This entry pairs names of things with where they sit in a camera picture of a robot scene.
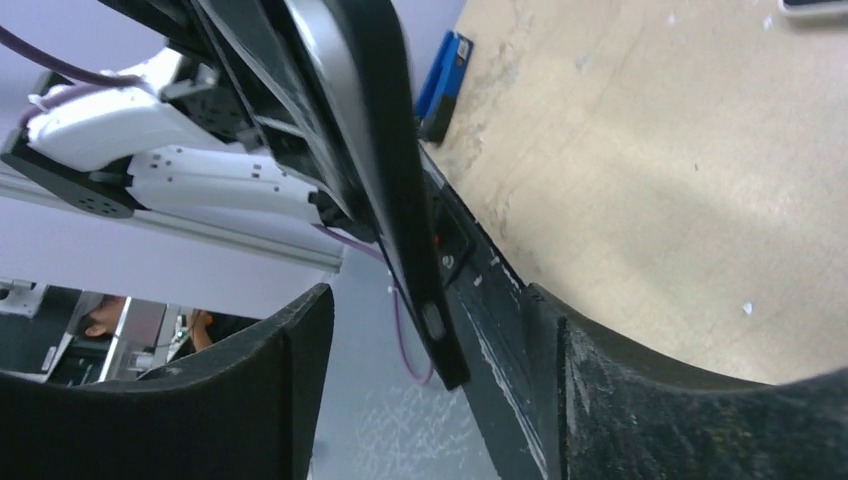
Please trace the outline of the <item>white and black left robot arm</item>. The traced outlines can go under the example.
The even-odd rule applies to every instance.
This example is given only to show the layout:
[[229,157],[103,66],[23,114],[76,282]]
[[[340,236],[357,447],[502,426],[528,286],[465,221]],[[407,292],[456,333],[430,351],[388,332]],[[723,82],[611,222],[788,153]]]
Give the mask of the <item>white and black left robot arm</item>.
[[107,218],[198,205],[281,213],[378,240],[360,180],[367,129],[342,18],[327,1],[113,1],[165,40],[118,71],[62,61],[8,29],[48,70],[6,164]]

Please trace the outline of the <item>black phone case with camera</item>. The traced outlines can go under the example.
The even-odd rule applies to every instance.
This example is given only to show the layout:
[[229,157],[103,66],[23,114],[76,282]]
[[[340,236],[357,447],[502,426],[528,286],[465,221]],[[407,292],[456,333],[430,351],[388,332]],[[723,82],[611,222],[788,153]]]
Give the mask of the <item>black phone case with camera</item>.
[[349,48],[370,153],[356,168],[419,336],[447,390],[471,378],[441,283],[404,35],[389,1],[328,4]]

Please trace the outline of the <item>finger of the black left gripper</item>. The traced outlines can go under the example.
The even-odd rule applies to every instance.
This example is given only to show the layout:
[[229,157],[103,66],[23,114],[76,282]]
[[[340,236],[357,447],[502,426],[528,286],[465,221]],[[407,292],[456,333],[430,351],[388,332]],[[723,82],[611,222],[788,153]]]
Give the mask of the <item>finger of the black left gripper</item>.
[[248,126],[286,173],[326,192],[352,221],[371,209],[282,1],[109,1],[226,75]]

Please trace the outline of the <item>pale pink phone case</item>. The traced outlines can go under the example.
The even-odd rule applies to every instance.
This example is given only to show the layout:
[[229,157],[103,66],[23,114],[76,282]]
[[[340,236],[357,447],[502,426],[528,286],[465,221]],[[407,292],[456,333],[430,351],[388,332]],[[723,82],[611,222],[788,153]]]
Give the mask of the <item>pale pink phone case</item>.
[[780,11],[789,17],[818,17],[847,14],[847,0],[779,0]]

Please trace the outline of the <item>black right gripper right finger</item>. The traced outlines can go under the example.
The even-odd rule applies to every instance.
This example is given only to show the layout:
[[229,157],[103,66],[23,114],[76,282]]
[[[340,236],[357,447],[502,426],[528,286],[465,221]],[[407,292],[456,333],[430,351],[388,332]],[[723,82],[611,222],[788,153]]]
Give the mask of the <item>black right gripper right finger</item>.
[[847,373],[766,385],[652,350],[530,285],[520,307],[549,479],[843,479]]

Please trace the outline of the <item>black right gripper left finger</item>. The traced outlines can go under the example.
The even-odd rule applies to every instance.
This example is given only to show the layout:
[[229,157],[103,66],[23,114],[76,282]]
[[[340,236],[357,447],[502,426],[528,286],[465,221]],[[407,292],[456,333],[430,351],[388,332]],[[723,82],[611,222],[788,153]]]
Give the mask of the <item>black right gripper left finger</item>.
[[133,381],[1,378],[5,479],[304,479],[334,329],[318,284]]

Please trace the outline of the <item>black phone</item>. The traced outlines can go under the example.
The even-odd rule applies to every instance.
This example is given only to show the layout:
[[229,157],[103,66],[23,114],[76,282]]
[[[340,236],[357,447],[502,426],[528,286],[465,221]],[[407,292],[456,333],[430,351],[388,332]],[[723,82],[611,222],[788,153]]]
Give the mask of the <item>black phone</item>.
[[344,149],[350,158],[353,176],[360,184],[368,209],[368,222],[385,260],[393,262],[391,244],[378,213],[379,158],[371,136],[365,105],[365,91],[341,24],[324,1],[288,1],[298,35],[309,64],[315,71],[320,93],[324,95]]

